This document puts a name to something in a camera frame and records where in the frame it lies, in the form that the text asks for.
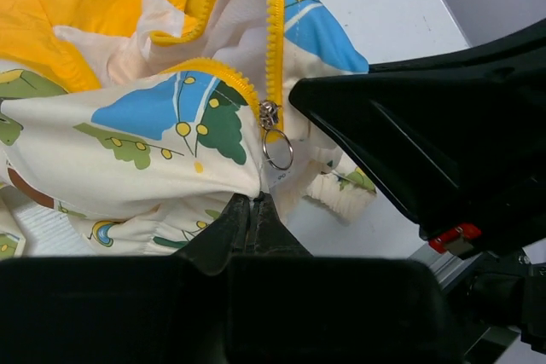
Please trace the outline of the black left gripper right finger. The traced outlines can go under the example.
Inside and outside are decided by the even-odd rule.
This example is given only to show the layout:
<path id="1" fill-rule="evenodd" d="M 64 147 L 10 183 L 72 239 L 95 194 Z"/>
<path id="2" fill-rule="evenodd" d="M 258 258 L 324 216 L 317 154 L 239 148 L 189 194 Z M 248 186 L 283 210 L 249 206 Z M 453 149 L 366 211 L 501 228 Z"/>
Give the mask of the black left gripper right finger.
<path id="1" fill-rule="evenodd" d="M 229 261 L 231 363 L 460 363 L 456 323 L 433 272 L 411 259 L 313 257 L 272 198 L 253 201 Z"/>

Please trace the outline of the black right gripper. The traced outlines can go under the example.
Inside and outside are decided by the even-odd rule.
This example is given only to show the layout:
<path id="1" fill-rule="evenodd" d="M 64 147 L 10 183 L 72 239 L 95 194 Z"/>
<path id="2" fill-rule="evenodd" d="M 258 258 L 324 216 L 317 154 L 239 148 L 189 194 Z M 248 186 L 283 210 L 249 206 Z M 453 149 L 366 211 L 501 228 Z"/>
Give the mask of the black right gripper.
<path id="1" fill-rule="evenodd" d="M 523 273 L 479 273 L 471 282 L 468 304 L 472 313 L 486 324 L 517 330 L 527 349 L 539 355 L 545 353 L 545 261 L 532 261 L 528 251 L 545 243 L 545 225 L 527 223 L 516 231 L 517 236 L 503 236 L 498 250 L 479 252 L 476 249 L 482 235 L 471 224 L 463 224 L 432 237 L 427 243 L 438 254 L 450 254 L 466 260 L 488 252 L 506 257 L 519 250 L 529 258 Z"/>

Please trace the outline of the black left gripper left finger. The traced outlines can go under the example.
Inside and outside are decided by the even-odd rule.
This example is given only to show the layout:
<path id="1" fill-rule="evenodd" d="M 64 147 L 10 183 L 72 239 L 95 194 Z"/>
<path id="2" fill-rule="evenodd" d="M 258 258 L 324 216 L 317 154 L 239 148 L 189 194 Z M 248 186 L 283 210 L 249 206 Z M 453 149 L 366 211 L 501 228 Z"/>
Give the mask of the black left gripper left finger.
<path id="1" fill-rule="evenodd" d="M 1 264 L 4 363 L 225 363 L 226 269 L 250 201 L 166 257 L 20 257 Z"/>

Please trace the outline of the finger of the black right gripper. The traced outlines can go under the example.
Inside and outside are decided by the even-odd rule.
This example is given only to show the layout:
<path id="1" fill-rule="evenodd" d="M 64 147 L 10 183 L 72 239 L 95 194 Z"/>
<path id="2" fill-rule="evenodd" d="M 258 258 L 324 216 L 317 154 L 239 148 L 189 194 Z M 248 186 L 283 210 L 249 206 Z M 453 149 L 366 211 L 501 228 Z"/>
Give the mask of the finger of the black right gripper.
<path id="1" fill-rule="evenodd" d="M 545 236 L 545 25 L 366 74 L 305 78 L 290 104 L 437 252 Z"/>

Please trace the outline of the yellow cream dinosaur print jacket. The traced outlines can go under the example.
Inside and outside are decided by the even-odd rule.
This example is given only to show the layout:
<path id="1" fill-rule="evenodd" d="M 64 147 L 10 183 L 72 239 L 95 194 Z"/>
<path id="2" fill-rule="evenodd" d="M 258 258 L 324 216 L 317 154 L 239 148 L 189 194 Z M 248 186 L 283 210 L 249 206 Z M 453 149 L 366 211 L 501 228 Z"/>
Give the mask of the yellow cream dinosaur print jacket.
<path id="1" fill-rule="evenodd" d="M 102 254 L 171 254 L 234 194 L 352 219 L 375 185 L 289 94 L 368 69 L 320 0 L 1 0 L 1 183 Z"/>

